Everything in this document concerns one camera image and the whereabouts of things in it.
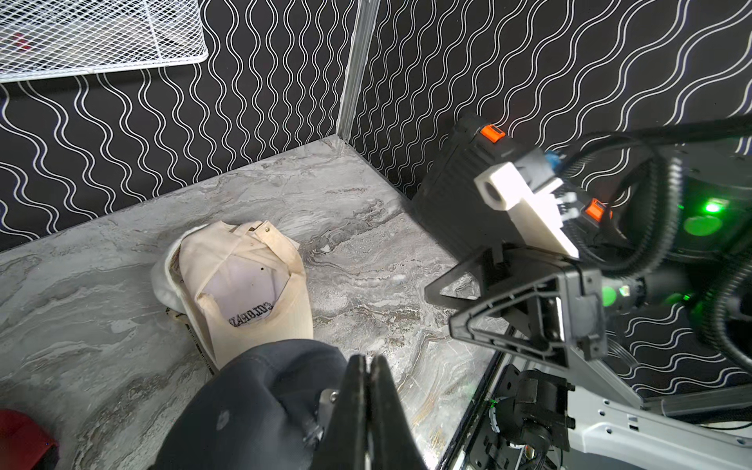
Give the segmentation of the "red baseball cap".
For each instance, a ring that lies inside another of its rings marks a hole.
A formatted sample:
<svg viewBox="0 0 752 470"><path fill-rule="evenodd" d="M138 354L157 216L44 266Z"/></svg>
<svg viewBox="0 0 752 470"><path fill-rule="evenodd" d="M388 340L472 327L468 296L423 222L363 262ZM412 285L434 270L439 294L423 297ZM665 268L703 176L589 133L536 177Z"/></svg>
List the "red baseball cap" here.
<svg viewBox="0 0 752 470"><path fill-rule="evenodd" d="M58 461L58 442L50 434L26 414L2 409L2 469L54 469Z"/></svg>

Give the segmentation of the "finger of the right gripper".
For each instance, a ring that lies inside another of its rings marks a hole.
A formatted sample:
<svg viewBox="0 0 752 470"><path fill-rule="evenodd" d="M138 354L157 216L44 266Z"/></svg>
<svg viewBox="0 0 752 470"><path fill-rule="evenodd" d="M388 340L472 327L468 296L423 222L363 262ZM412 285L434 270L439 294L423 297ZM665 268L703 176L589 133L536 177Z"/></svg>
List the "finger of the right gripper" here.
<svg viewBox="0 0 752 470"><path fill-rule="evenodd" d="M493 305L507 281L519 276L529 249L521 246L483 247L426 286L427 303L465 311L474 303Z"/></svg>
<svg viewBox="0 0 752 470"><path fill-rule="evenodd" d="M581 275L519 275L485 295L449 297L456 313L452 338L567 370L573 348L587 336L575 326L576 309L588 306L588 280Z"/></svg>

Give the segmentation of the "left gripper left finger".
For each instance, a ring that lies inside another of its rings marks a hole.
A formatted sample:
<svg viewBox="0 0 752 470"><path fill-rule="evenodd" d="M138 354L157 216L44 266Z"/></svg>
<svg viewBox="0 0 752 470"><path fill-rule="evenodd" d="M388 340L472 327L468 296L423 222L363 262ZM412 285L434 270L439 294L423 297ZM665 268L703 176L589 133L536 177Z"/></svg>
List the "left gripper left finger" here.
<svg viewBox="0 0 752 470"><path fill-rule="evenodd" d="M311 469L366 468L368 454L368 369L364 356L352 356L335 401L329 427Z"/></svg>

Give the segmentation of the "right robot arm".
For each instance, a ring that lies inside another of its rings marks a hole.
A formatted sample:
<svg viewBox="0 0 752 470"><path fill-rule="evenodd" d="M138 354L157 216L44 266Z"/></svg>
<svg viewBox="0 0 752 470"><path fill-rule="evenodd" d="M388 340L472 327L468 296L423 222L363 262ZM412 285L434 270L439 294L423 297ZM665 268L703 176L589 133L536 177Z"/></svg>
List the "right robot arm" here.
<svg viewBox="0 0 752 470"><path fill-rule="evenodd" d="M651 309L751 370L748 115L598 132L563 154L462 117L413 205L458 260L425 290L452 338L493 350L448 450L458 469L747 469L751 388L636 392L628 329Z"/></svg>

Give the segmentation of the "cream baseball cap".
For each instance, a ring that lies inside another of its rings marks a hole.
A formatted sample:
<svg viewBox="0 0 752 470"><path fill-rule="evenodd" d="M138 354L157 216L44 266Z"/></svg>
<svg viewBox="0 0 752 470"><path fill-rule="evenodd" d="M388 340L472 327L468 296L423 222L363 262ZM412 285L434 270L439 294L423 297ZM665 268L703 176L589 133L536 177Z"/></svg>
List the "cream baseball cap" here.
<svg viewBox="0 0 752 470"><path fill-rule="evenodd" d="M270 221L197 226L154 264L152 289L217 372L254 347L313 338L299 248Z"/></svg>

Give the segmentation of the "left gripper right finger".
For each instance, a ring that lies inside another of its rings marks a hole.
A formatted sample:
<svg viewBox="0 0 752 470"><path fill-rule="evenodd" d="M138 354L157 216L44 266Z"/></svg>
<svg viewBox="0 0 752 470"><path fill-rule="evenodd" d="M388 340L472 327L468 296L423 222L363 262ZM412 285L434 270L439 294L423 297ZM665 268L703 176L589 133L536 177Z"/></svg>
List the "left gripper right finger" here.
<svg viewBox="0 0 752 470"><path fill-rule="evenodd" d="M370 362L367 385L370 468L426 469L385 356L374 356Z"/></svg>

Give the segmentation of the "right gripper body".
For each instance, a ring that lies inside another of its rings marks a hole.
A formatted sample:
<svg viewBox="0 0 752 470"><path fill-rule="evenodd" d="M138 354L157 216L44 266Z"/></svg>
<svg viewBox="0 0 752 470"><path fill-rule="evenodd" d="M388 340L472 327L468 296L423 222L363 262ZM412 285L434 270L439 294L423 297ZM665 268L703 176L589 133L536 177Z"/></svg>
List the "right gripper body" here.
<svg viewBox="0 0 752 470"><path fill-rule="evenodd" d="M551 301L551 348L554 362L571 362L579 350L587 362L608 352L601 273L575 260L557 260Z"/></svg>

